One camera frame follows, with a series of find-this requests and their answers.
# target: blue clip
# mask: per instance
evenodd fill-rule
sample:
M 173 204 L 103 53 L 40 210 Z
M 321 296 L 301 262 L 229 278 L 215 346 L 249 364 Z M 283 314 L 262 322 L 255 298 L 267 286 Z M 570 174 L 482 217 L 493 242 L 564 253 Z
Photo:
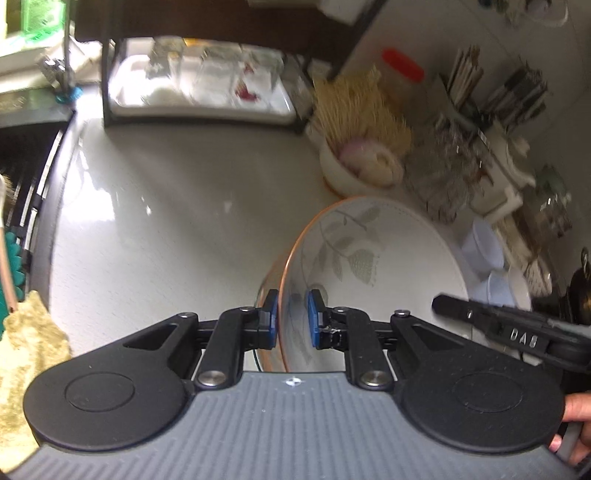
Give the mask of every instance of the blue clip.
M 269 335 L 271 337 L 271 347 L 277 343 L 277 308 L 279 305 L 279 295 L 275 298 L 273 309 L 271 310 L 271 324 L 269 325 Z
M 312 292 L 309 290 L 306 293 L 306 303 L 308 305 L 308 323 L 310 325 L 310 338 L 312 340 L 312 346 L 318 348 L 320 345 L 320 329 L 318 327 L 318 310 L 314 304 L 314 298 Z

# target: white countertop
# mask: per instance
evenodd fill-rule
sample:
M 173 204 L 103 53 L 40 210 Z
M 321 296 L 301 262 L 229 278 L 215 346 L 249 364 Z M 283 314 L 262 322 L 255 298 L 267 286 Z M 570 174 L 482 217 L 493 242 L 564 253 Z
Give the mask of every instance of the white countertop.
M 105 131 L 91 119 L 66 180 L 51 315 L 79 355 L 178 312 L 214 319 L 252 305 L 272 263 L 336 200 L 305 137 L 256 127 Z

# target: chopsticks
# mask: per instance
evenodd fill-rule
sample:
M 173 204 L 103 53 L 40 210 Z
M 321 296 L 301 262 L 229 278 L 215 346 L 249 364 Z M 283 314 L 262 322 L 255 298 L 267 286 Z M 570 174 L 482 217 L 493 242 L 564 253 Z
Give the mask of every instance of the chopsticks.
M 447 94 L 457 109 L 462 108 L 484 75 L 484 70 L 478 66 L 479 56 L 478 46 L 470 46 L 465 52 L 461 49 L 457 51 L 446 86 Z

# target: green object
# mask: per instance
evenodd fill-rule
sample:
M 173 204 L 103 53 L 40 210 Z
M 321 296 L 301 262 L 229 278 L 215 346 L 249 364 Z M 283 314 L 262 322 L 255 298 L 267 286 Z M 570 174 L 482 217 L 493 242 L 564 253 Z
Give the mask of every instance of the green object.
M 61 0 L 22 0 L 21 30 L 33 45 L 64 27 L 65 4 Z
M 5 236 L 6 251 L 8 253 L 8 261 L 10 263 L 10 272 L 12 274 L 12 282 L 14 283 L 15 290 L 17 291 L 18 301 L 23 301 L 25 294 L 20 288 L 25 283 L 25 274 L 21 271 L 22 258 L 20 256 L 21 247 L 17 244 L 17 237 L 12 232 L 8 232 Z M 4 292 L 2 291 L 2 285 L 0 284 L 0 337 L 4 332 L 4 319 L 8 316 L 8 308 L 6 301 L 4 300 Z

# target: red lid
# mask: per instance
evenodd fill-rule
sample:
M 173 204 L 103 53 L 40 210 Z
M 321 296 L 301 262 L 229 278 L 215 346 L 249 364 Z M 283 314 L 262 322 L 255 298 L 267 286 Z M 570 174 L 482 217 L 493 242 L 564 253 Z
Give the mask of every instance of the red lid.
M 395 48 L 386 48 L 382 52 L 382 59 L 414 83 L 420 83 L 425 78 L 425 71 L 413 59 Z

